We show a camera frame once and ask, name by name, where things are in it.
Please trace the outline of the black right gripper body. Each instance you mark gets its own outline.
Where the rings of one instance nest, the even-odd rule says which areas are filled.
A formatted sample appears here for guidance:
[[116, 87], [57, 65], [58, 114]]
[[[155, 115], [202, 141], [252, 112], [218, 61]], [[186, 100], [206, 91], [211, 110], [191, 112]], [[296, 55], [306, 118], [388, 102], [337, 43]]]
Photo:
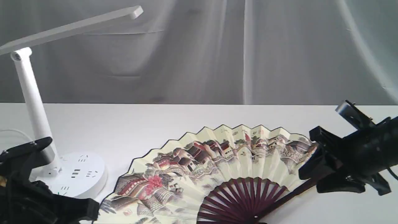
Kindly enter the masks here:
[[340, 149], [345, 178], [357, 180], [373, 187], [378, 195], [391, 193], [391, 187], [381, 172], [392, 173], [392, 120], [383, 120], [374, 127], [360, 129], [343, 138], [320, 126], [310, 130], [310, 139], [318, 143], [317, 149]]

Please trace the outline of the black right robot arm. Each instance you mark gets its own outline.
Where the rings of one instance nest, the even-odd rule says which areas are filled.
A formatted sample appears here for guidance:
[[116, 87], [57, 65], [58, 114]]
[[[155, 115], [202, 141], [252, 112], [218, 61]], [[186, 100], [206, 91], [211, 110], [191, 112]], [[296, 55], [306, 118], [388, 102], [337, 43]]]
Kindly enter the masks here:
[[317, 148], [298, 173], [318, 193], [360, 194], [366, 185], [380, 196], [391, 193], [381, 172], [386, 170], [397, 179], [392, 170], [398, 163], [397, 118], [388, 117], [343, 138], [317, 126], [310, 130], [310, 139]]

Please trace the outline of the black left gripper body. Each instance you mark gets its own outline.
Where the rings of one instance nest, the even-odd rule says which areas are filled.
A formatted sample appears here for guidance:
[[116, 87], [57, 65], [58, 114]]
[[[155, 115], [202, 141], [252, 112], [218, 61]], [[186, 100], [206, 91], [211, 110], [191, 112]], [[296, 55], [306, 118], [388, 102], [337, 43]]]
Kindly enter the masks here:
[[42, 181], [18, 185], [1, 183], [2, 224], [60, 224], [56, 197]]

